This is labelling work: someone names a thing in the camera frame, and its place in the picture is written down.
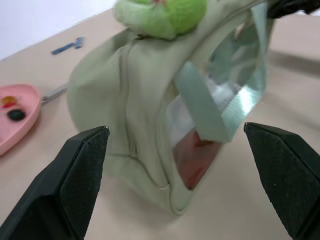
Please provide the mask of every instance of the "table surface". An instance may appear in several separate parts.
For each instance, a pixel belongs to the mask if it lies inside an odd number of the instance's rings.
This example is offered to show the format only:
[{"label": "table surface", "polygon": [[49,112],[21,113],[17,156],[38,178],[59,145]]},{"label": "table surface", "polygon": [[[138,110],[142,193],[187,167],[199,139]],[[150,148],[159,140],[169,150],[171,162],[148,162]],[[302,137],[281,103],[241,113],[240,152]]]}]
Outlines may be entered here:
[{"label": "table surface", "polygon": [[[264,97],[246,121],[301,135],[320,153],[320,17],[292,15],[276,24]],[[44,95],[66,83],[76,64],[122,29],[112,12],[90,18],[0,61],[0,85],[32,84]],[[85,36],[84,47],[50,52]],[[0,224],[34,177],[75,135],[66,96],[48,103],[31,131],[0,159]],[[189,210],[168,215],[114,178],[104,176],[86,240],[289,240],[261,185],[239,129],[215,159]]]}]

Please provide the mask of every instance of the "green plastic strap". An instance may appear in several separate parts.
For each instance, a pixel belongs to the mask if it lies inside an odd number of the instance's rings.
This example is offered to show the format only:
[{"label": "green plastic strap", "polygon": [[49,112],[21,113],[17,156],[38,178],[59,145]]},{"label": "green plastic strap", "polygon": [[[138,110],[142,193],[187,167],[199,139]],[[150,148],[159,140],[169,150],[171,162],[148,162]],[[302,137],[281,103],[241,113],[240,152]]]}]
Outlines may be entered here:
[{"label": "green plastic strap", "polygon": [[259,38],[262,64],[223,112],[218,109],[204,79],[191,62],[186,62],[174,79],[201,139],[231,142],[239,125],[266,88],[267,3],[253,7],[251,12]]}]

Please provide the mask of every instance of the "pink tray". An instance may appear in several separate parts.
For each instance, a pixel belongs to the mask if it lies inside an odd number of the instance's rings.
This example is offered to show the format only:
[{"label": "pink tray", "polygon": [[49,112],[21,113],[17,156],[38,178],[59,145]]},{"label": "pink tray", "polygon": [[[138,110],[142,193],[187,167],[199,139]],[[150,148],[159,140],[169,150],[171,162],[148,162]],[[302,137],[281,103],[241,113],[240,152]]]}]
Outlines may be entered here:
[{"label": "pink tray", "polygon": [[11,121],[7,111],[0,106],[0,156],[17,144],[35,124],[40,108],[41,96],[31,85],[16,84],[0,86],[0,98],[16,97],[25,110],[26,117],[21,121]]}]

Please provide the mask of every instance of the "textured gripper pad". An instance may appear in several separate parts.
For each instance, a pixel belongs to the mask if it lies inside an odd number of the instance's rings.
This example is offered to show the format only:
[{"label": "textured gripper pad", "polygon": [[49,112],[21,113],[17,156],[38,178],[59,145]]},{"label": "textured gripper pad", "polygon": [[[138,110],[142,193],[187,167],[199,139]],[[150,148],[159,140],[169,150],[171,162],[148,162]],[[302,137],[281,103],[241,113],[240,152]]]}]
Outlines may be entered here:
[{"label": "textured gripper pad", "polygon": [[60,189],[60,201],[74,234],[84,239],[102,179],[105,132],[85,141]]},{"label": "textured gripper pad", "polygon": [[319,155],[301,137],[279,128],[246,123],[244,131],[263,188],[296,239],[320,199],[320,182],[310,169],[319,167]]}]

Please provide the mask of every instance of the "green pom-pom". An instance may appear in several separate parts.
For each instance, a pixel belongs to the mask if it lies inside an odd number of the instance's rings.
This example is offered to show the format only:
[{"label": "green pom-pom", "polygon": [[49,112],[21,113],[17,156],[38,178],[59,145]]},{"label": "green pom-pom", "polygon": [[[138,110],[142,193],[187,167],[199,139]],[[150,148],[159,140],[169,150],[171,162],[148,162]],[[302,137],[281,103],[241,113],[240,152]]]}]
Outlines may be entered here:
[{"label": "green pom-pom", "polygon": [[118,0],[115,17],[137,34],[174,39],[196,27],[206,0]]}]

